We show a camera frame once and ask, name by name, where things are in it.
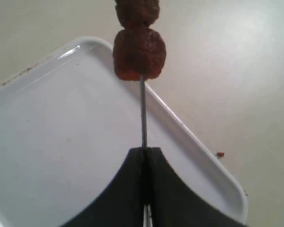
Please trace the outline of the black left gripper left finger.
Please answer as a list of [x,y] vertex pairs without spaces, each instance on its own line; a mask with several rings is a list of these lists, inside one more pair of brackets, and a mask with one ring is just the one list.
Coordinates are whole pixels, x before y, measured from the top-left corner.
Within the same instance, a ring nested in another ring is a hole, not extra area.
[[131,148],[104,191],[64,227],[142,227],[148,203],[145,149]]

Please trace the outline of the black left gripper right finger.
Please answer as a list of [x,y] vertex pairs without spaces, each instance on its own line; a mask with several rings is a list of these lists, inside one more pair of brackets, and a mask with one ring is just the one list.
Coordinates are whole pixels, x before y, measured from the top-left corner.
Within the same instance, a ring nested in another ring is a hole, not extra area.
[[199,197],[176,174],[160,148],[145,150],[155,227],[243,227]]

